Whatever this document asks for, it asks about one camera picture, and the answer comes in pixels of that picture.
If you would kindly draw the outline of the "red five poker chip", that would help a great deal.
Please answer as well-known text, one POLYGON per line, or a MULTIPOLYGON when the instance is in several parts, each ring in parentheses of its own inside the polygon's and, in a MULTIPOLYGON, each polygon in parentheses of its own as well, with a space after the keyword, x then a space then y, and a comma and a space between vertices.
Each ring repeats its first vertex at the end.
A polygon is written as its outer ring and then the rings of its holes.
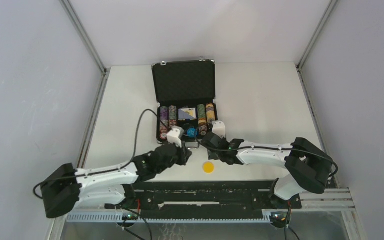
POLYGON ((162 132, 159 136, 160 136, 160 138, 162 140, 166 140, 167 139, 167 133, 166 132, 162 132))

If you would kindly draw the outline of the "yellow round button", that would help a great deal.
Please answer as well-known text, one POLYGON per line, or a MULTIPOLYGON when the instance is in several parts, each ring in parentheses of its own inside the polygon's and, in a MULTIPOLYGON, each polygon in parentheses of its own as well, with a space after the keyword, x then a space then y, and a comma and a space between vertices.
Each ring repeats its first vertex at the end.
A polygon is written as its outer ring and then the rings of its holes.
POLYGON ((211 174, 214 172, 215 166, 212 162, 207 161, 202 165, 202 170, 207 174, 211 174))

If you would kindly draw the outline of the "blue round button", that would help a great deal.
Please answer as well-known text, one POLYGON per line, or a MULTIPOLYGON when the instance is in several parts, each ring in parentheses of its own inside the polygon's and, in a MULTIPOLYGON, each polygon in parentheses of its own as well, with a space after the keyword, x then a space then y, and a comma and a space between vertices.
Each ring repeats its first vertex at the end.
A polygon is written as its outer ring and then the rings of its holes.
POLYGON ((198 136, 198 133, 199 131, 195 128, 189 128, 187 131, 186 131, 186 135, 189 137, 189 138, 196 138, 198 136))

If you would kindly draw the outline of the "yellow chip stack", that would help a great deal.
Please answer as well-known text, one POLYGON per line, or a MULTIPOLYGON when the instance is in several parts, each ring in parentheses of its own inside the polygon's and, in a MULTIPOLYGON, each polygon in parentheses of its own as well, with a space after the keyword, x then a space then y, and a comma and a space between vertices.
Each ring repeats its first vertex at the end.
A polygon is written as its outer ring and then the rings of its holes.
POLYGON ((206 118, 209 124, 216 120, 215 106, 213 103, 208 103, 205 106, 206 118))

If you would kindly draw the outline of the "shrink-wrapped blue chip stack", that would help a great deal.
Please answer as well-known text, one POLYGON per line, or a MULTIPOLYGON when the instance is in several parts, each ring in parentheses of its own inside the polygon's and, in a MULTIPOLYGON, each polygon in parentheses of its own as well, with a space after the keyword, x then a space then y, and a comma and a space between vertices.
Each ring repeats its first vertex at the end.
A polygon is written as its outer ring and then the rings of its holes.
POLYGON ((159 125, 159 135, 161 133, 169 132, 169 109, 167 106, 160 107, 160 125, 159 125))

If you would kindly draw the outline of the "playing card deck box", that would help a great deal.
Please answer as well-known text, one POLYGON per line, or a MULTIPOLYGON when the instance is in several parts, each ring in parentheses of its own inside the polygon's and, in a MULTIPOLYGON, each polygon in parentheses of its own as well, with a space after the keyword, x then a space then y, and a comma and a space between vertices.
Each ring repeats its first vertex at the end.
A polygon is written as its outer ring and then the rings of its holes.
POLYGON ((177 112, 177 119, 179 121, 192 121, 197 119, 196 108, 180 108, 177 112))

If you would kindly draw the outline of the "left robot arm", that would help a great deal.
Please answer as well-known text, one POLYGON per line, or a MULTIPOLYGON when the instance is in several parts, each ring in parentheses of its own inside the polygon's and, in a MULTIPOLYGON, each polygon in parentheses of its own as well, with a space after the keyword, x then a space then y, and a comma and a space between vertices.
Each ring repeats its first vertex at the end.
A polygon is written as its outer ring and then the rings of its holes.
POLYGON ((126 186, 152 180, 174 165, 185 166, 192 154, 184 145, 165 143, 135 156, 127 165, 84 169, 63 164, 38 184, 45 215, 55 219, 75 208, 105 204, 120 204, 129 209, 135 205, 137 196, 126 186))

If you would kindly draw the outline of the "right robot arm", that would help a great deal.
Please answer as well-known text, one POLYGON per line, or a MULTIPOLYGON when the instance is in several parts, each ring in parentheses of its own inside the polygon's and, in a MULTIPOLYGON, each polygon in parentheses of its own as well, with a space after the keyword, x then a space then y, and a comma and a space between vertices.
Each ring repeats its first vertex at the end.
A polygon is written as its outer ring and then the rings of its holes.
POLYGON ((238 138, 227 141, 209 132, 198 143, 228 165, 259 164, 287 170, 270 189, 269 203, 275 208, 282 208, 303 192, 323 194, 328 179, 339 169, 330 156, 302 137, 290 144, 272 145, 238 138))

